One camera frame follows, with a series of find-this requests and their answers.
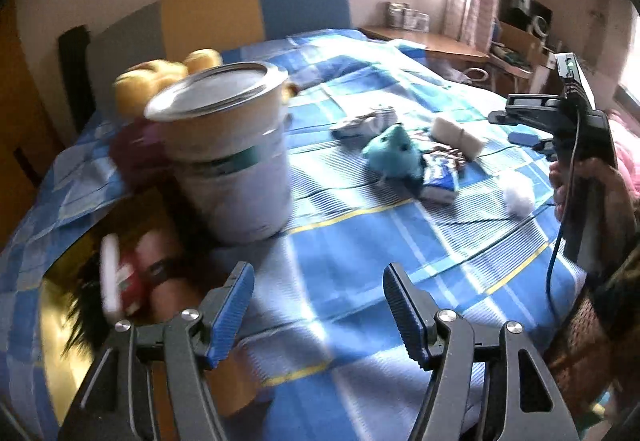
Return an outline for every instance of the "wristwatch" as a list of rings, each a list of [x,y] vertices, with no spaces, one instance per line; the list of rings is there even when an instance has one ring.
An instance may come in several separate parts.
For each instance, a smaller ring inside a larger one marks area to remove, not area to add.
[[[168,257],[154,262],[146,270],[146,280],[151,289],[158,287],[170,278],[184,276],[184,259],[181,257]]]

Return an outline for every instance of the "blue plaid blanket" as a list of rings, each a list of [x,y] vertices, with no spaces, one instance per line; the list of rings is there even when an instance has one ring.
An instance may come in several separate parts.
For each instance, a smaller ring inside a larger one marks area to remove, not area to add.
[[[545,160],[508,143],[513,128],[488,124],[503,98],[444,81],[401,49],[355,30],[325,30],[223,53],[225,62],[272,62],[303,89],[290,100],[294,209],[286,229],[211,253],[223,269],[238,260],[255,267],[241,344],[274,397],[263,413],[229,421],[231,439],[406,439],[430,375],[408,358],[383,297],[389,262],[473,322],[518,320],[540,349],[555,333],[544,287],[558,224]],[[454,204],[420,203],[401,184],[378,183],[360,154],[363,140],[333,138],[332,123],[375,104],[394,107],[407,129],[428,128],[446,113],[488,139]],[[58,426],[42,369],[38,288],[60,254],[125,195],[107,157],[115,131],[94,116],[56,159],[0,256],[0,398],[47,440]],[[527,218],[504,209],[496,176],[505,170],[533,181],[536,207]],[[552,293],[562,315],[583,281],[560,256]],[[469,424],[481,383],[482,366],[474,366]]]

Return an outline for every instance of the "black cable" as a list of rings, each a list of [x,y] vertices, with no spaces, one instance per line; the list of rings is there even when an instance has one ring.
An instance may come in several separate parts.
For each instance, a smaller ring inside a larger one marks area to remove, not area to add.
[[[556,305],[554,304],[554,300],[551,296],[551,276],[554,272],[554,264],[556,263],[556,257],[558,256],[558,250],[560,249],[560,242],[562,240],[562,234],[564,233],[564,224],[566,222],[566,216],[569,214],[567,211],[569,208],[569,204],[571,201],[571,194],[574,189],[574,162],[575,162],[575,151],[578,148],[578,137],[580,136],[580,111],[576,111],[577,114],[577,122],[575,125],[575,140],[574,140],[574,149],[571,153],[571,160],[569,161],[569,179],[566,185],[566,199],[564,200],[564,212],[562,212],[562,219],[560,220],[560,228],[558,228],[558,236],[556,237],[556,244],[554,245],[554,251],[551,253],[551,259],[549,259],[549,266],[546,268],[546,281],[545,281],[545,292],[546,292],[546,300],[549,302],[549,309],[551,309],[551,314],[554,316],[554,320],[556,322],[556,327],[559,327],[562,320],[560,319],[560,315],[558,310],[556,309]]]

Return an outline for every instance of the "window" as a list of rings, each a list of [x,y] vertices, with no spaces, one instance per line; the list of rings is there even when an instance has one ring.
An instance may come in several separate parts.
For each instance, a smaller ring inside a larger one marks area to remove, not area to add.
[[[636,18],[633,37],[629,44],[629,54],[626,57],[626,65],[620,77],[620,84],[626,87],[629,95],[640,104],[640,19]]]

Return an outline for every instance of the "paint bucket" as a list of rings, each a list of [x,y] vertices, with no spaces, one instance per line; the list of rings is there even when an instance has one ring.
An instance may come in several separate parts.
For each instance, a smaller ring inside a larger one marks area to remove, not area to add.
[[[282,84],[287,73],[242,62],[192,74],[152,98],[176,179],[222,243],[259,241],[291,212]]]

